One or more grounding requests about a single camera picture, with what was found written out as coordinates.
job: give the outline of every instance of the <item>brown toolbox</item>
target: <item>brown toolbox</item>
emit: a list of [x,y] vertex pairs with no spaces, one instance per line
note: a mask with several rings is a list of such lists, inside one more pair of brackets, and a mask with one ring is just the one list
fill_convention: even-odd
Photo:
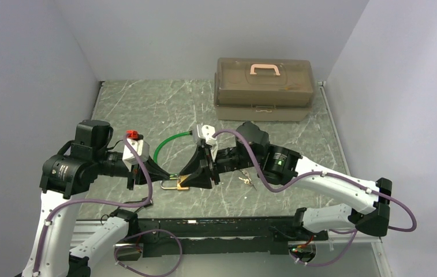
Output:
[[316,85],[309,61],[219,58],[215,74],[218,119],[300,121]]

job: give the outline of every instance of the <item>gray wall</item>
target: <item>gray wall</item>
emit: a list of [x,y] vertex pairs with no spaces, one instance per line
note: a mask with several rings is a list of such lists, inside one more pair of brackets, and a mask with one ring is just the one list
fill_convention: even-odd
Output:
[[384,239],[395,276],[437,276],[437,1],[371,0],[327,93],[352,174],[392,179],[419,220]]
[[213,78],[219,57],[308,59],[325,80],[368,0],[56,0],[100,80]]
[[0,1],[0,276],[24,268],[43,162],[90,117],[97,90],[53,0]]

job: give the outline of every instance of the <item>gray marble surface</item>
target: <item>gray marble surface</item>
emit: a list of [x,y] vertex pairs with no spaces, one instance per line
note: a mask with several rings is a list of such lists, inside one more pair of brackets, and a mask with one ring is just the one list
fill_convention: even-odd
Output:
[[[137,80],[106,81],[100,91],[94,119],[111,123],[115,135],[112,145],[127,129],[138,130],[150,144],[151,156],[166,138],[191,130],[197,123],[216,129],[235,129],[242,122],[216,119],[212,102],[212,80]],[[315,95],[313,111],[301,122],[254,122],[269,133],[273,144],[293,149],[328,168],[345,173],[341,153],[334,136],[320,92]],[[223,134],[219,147],[234,146],[234,139]],[[119,144],[117,151],[122,151]],[[191,136],[168,143],[159,154],[159,164],[169,173],[179,172],[191,158],[195,146]],[[303,189],[300,185],[271,193],[261,183],[254,169],[248,169],[257,188],[243,183],[239,171],[221,175],[223,184],[213,190],[191,188],[189,191],[162,190],[154,184],[154,206],[140,217],[173,218],[204,216],[293,215],[300,207],[325,207],[337,201]],[[175,181],[165,182],[175,186]],[[147,195],[147,186],[126,189],[123,178],[99,177],[91,185],[87,198],[113,201],[139,200]],[[80,219],[99,219],[114,207],[83,204]]]

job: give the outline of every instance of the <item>green hose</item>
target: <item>green hose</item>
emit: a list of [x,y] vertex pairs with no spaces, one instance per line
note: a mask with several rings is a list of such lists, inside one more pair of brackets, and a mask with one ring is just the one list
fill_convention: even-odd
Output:
[[187,131],[187,132],[179,133],[179,134],[175,134],[175,135],[173,135],[173,136],[171,136],[171,137],[166,138],[163,142],[161,142],[161,143],[159,144],[159,146],[157,146],[157,149],[156,149],[155,152],[154,152],[154,162],[155,162],[156,164],[159,164],[159,163],[157,162],[157,157],[159,156],[159,152],[160,152],[160,150],[162,149],[162,147],[164,147],[164,145],[166,145],[169,141],[174,140],[174,139],[177,139],[178,137],[189,136],[189,135],[191,135],[191,134],[192,134],[191,131]]

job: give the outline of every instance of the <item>red knob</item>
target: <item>red knob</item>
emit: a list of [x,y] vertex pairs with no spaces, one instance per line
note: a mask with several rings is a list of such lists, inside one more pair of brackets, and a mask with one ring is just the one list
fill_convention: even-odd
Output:
[[126,134],[128,135],[128,138],[132,140],[137,140],[139,138],[139,133],[135,130],[128,130],[126,131]]

